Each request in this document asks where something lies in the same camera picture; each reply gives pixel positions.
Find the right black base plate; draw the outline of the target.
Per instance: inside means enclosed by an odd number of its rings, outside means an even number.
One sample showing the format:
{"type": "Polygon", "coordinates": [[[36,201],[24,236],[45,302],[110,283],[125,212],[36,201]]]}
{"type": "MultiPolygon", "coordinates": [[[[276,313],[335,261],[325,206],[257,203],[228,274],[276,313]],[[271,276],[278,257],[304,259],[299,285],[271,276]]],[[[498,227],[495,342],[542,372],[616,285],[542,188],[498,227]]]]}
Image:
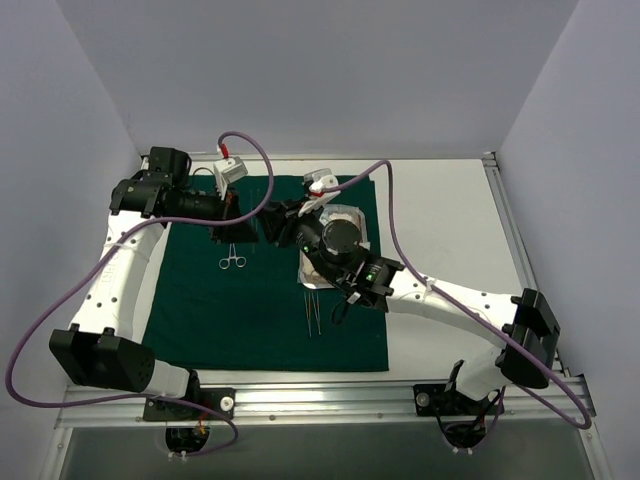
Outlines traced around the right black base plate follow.
{"type": "Polygon", "coordinates": [[[471,400],[457,390],[446,389],[444,383],[414,384],[414,407],[419,417],[476,417],[501,415],[504,407],[493,394],[480,401],[471,400]]]}

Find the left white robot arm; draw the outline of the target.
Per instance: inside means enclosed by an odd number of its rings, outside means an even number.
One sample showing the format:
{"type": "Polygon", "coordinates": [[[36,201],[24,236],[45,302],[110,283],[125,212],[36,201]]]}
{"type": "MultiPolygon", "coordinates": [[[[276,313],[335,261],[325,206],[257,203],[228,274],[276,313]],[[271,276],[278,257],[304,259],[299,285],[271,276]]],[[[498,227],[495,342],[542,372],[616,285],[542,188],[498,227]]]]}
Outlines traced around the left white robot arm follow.
{"type": "Polygon", "coordinates": [[[193,373],[156,358],[133,338],[134,310],[153,250],[167,218],[228,220],[239,217],[231,183],[247,174],[238,157],[215,162],[213,193],[189,187],[191,159],[169,147],[151,149],[147,166],[113,189],[104,266],[65,330],[53,331],[49,348],[70,380],[80,386],[166,397],[179,419],[194,417],[202,395],[193,373]]]}

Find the aluminium front rail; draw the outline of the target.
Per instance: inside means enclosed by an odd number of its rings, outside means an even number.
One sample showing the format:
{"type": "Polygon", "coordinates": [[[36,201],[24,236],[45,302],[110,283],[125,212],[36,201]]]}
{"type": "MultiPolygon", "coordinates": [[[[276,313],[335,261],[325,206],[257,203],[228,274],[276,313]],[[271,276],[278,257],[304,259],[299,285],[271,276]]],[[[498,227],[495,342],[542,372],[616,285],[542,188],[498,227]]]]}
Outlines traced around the aluminium front rail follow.
{"type": "MultiPolygon", "coordinates": [[[[426,380],[389,380],[327,375],[276,374],[269,372],[199,371],[204,388],[230,387],[235,390],[234,423],[244,426],[435,423],[435,418],[418,417],[413,386],[426,380]]],[[[565,378],[567,386],[587,407],[592,418],[596,410],[586,381],[565,378]]],[[[583,420],[578,408],[557,386],[537,390],[546,401],[575,420],[583,420]]],[[[116,393],[88,387],[69,386],[64,400],[80,401],[116,393]]],[[[143,421],[143,399],[128,399],[59,410],[56,427],[161,426],[143,421]]],[[[557,414],[519,389],[508,387],[499,420],[550,420],[567,425],[557,414]]]]}

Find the aluminium rail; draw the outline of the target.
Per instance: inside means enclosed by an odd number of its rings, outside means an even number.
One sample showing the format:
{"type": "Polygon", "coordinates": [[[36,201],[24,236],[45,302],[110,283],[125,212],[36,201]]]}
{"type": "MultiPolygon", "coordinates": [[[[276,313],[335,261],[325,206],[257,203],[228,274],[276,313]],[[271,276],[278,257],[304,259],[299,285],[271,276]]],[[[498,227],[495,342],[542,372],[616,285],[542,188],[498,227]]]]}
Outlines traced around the aluminium rail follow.
{"type": "MultiPolygon", "coordinates": [[[[389,380],[327,375],[276,374],[269,372],[199,371],[204,388],[230,387],[235,390],[234,423],[244,426],[435,423],[435,418],[418,417],[413,386],[426,380],[389,380]]],[[[587,407],[592,418],[596,410],[586,381],[565,378],[567,386],[587,407]]],[[[557,386],[537,390],[546,401],[575,420],[583,420],[578,408],[557,386]]],[[[88,387],[69,386],[64,400],[80,401],[116,393],[88,387]]],[[[128,399],[59,410],[56,427],[161,426],[143,421],[143,399],[128,399]]],[[[567,425],[557,414],[519,389],[508,387],[499,420],[550,420],[567,425]]]]}
{"type": "MultiPolygon", "coordinates": [[[[515,265],[518,281],[524,291],[536,290],[538,285],[535,274],[507,198],[496,153],[486,152],[483,155],[482,164],[515,265]]],[[[560,328],[551,307],[540,292],[535,295],[525,294],[524,298],[526,323],[524,327],[521,327],[522,335],[520,336],[524,341],[524,347],[533,346],[534,353],[544,352],[551,360],[550,368],[565,377],[567,370],[564,368],[557,350],[560,328]]]]}

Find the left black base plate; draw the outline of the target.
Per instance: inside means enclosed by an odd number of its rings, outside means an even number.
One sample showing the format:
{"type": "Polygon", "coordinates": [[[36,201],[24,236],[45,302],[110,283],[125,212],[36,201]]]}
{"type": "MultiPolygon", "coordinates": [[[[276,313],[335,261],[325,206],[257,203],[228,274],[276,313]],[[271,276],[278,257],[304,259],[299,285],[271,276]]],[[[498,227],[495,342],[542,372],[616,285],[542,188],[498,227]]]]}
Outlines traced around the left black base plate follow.
{"type": "Polygon", "coordinates": [[[231,387],[205,388],[184,399],[152,397],[145,400],[142,419],[146,422],[186,422],[231,420],[236,390],[231,387]]]}

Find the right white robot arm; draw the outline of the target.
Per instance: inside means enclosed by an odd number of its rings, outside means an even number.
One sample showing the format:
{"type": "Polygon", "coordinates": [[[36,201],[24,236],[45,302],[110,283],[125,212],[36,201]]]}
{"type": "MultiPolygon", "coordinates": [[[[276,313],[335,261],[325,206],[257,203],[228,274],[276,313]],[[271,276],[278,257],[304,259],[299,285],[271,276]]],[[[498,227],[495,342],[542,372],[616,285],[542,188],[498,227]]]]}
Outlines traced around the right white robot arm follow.
{"type": "Polygon", "coordinates": [[[549,385],[561,328],[542,292],[488,293],[412,273],[407,265],[366,248],[352,222],[322,223],[319,214],[303,211],[299,202],[272,202],[258,221],[268,242],[302,253],[341,293],[343,307],[420,316],[488,342],[481,355],[454,364],[443,390],[453,411],[467,412],[507,385],[549,385]]]}

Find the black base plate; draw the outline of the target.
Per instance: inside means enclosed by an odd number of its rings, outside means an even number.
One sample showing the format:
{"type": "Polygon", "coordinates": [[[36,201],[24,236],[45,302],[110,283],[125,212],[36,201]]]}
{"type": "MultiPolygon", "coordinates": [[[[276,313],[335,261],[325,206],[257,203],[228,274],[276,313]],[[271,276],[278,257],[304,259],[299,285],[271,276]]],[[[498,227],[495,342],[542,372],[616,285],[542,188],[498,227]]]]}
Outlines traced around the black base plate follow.
{"type": "Polygon", "coordinates": [[[419,417],[476,417],[501,415],[504,407],[493,394],[480,401],[471,400],[457,390],[446,389],[444,383],[414,384],[414,407],[419,417]]]}
{"type": "Polygon", "coordinates": [[[145,400],[142,419],[146,422],[186,422],[231,420],[236,390],[231,387],[205,388],[184,399],[152,397],[145,400]]]}

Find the green surgical cloth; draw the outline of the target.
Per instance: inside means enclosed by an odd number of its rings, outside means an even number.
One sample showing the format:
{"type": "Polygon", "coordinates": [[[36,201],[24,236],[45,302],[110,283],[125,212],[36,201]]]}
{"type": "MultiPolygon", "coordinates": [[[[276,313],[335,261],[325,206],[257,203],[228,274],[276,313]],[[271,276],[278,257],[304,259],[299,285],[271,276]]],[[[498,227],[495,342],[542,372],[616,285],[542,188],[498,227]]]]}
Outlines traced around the green surgical cloth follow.
{"type": "Polygon", "coordinates": [[[168,229],[142,343],[157,359],[206,370],[384,372],[389,368],[384,313],[354,306],[331,321],[341,294],[319,295],[321,331],[309,338],[298,282],[299,253],[260,241],[240,244],[244,268],[221,270],[228,246],[207,228],[168,229]]]}

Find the silver instrument tray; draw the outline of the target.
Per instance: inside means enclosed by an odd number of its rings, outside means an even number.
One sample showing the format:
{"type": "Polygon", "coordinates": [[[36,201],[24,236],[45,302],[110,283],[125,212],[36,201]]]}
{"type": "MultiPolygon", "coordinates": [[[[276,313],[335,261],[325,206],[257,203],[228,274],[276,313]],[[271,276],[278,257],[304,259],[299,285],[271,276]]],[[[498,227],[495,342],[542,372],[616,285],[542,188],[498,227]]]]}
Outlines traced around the silver instrument tray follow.
{"type": "MultiPolygon", "coordinates": [[[[361,237],[360,244],[366,248],[371,246],[368,239],[366,217],[361,209],[343,204],[328,204],[319,215],[323,226],[334,220],[347,220],[354,224],[361,237]]],[[[298,282],[312,290],[332,289],[330,283],[316,272],[311,261],[303,254],[299,254],[298,282]]]]}

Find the curved pointed silver tweezers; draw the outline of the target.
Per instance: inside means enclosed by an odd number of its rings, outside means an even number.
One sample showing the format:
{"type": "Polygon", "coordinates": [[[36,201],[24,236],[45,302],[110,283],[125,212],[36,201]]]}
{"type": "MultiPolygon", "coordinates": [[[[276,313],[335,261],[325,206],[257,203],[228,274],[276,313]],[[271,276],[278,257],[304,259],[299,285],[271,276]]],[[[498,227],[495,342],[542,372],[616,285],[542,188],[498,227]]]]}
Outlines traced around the curved pointed silver tweezers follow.
{"type": "Polygon", "coordinates": [[[317,333],[321,335],[322,334],[321,313],[320,313],[319,295],[317,290],[311,291],[311,308],[312,308],[313,318],[316,324],[317,333]]]}

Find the aluminium right side rail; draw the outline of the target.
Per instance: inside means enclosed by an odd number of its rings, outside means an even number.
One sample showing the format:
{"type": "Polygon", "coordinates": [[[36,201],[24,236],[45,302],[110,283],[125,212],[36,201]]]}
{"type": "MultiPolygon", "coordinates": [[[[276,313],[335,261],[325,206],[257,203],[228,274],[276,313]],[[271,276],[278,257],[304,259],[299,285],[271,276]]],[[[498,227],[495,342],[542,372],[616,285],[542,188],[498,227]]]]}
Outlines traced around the aluminium right side rail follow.
{"type": "MultiPolygon", "coordinates": [[[[507,198],[496,153],[486,152],[483,155],[482,164],[515,265],[518,281],[524,291],[536,290],[538,285],[535,274],[507,198]]],[[[535,295],[525,294],[524,298],[526,323],[524,327],[521,327],[522,335],[520,336],[524,341],[524,347],[533,346],[534,353],[544,352],[551,360],[550,368],[565,377],[567,370],[564,368],[557,350],[560,328],[551,307],[540,292],[535,295]]]]}

